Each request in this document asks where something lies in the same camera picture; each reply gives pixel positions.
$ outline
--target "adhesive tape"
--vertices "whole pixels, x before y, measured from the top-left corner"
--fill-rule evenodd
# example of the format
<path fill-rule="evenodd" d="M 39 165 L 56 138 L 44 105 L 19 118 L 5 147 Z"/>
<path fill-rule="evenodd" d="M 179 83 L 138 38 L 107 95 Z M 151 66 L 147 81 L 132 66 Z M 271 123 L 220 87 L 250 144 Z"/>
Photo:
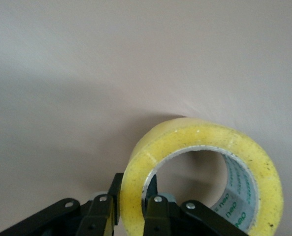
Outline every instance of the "adhesive tape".
<path fill-rule="evenodd" d="M 226 188 L 211 209 L 250 236 L 274 235 L 283 211 L 282 188 L 274 164 L 246 135 L 196 118 L 163 122 L 134 148 L 120 194 L 128 235 L 143 235 L 142 199 L 160 166 L 184 152 L 199 150 L 221 153 L 227 165 Z"/>

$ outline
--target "metal bolt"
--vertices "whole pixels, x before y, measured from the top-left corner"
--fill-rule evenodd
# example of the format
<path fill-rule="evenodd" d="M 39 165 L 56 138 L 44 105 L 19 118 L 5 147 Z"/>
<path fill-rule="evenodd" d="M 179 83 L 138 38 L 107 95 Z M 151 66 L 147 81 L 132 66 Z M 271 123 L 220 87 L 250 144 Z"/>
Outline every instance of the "metal bolt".
<path fill-rule="evenodd" d="M 65 204 L 65 207 L 67 208 L 67 207 L 72 207 L 73 206 L 73 202 L 68 202 L 68 203 L 66 203 Z"/>
<path fill-rule="evenodd" d="M 186 208 L 192 210 L 192 209 L 195 209 L 196 207 L 195 207 L 194 203 L 186 203 Z"/>
<path fill-rule="evenodd" d="M 107 200 L 107 197 L 106 196 L 100 197 L 100 202 L 105 202 L 106 200 Z"/>
<path fill-rule="evenodd" d="M 154 198 L 154 200 L 155 200 L 156 203 L 160 203 L 160 202 L 162 202 L 162 197 L 160 197 L 160 196 L 156 196 L 156 197 Z"/>

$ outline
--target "tape roll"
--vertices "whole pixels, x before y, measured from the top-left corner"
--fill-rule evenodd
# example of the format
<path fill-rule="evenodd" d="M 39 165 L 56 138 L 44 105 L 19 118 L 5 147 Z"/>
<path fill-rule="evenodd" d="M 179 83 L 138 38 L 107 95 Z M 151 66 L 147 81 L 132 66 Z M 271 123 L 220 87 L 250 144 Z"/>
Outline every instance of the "tape roll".
<path fill-rule="evenodd" d="M 184 152 L 199 150 L 221 153 L 227 165 L 226 188 L 211 209 L 250 236 L 274 235 L 282 216 L 283 194 L 271 159 L 246 135 L 196 118 L 163 122 L 134 148 L 120 194 L 128 235 L 143 235 L 142 199 L 159 167 Z"/>

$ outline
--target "tape outer surface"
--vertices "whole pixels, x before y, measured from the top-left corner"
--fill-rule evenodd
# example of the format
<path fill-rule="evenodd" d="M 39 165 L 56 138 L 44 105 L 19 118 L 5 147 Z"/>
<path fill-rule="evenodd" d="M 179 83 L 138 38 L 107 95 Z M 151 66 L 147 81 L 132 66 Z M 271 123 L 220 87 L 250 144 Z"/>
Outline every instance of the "tape outer surface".
<path fill-rule="evenodd" d="M 196 118 L 158 124 L 134 148 L 125 170 L 120 207 L 129 236 L 143 235 L 142 196 L 154 170 L 190 150 L 220 152 L 228 180 L 211 209 L 250 236 L 272 236 L 283 211 L 281 183 L 266 152 L 248 136 Z"/>

